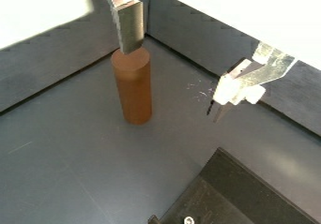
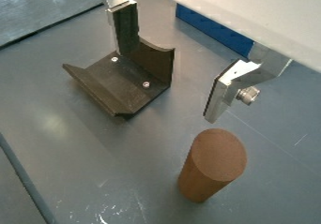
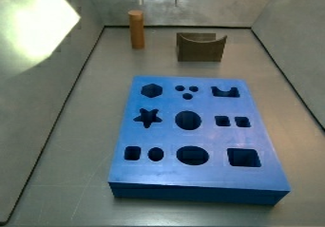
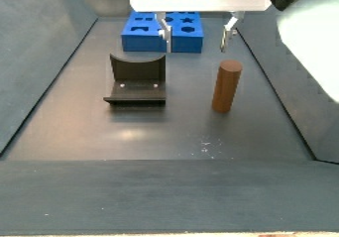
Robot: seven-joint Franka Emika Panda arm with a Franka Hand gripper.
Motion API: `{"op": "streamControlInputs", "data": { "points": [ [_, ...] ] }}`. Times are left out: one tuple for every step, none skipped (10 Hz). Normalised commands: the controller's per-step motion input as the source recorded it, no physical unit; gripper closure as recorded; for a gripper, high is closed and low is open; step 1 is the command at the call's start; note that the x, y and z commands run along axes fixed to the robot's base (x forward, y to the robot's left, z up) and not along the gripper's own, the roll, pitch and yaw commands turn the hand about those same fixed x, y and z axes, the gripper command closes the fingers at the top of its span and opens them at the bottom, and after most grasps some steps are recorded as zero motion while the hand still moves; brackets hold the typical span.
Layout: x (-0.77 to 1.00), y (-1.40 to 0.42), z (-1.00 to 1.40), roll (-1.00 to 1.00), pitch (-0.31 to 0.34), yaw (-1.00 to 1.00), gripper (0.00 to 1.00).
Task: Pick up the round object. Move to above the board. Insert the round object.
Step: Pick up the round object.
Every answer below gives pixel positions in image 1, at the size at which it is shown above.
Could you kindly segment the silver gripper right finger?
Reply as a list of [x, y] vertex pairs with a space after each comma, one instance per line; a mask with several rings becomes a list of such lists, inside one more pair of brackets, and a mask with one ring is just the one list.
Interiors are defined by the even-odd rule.
[[216, 123], [243, 100], [255, 104], [266, 93], [262, 84], [280, 79], [295, 62], [293, 56], [259, 42], [251, 59], [242, 58], [219, 78], [207, 110], [211, 113], [212, 105], [219, 105], [212, 122]]

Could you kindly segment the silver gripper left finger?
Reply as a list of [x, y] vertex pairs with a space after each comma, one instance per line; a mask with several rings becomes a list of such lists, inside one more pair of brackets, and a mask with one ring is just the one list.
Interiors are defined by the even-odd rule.
[[144, 39], [143, 2], [107, 0], [116, 25], [120, 52], [129, 54], [141, 47]]

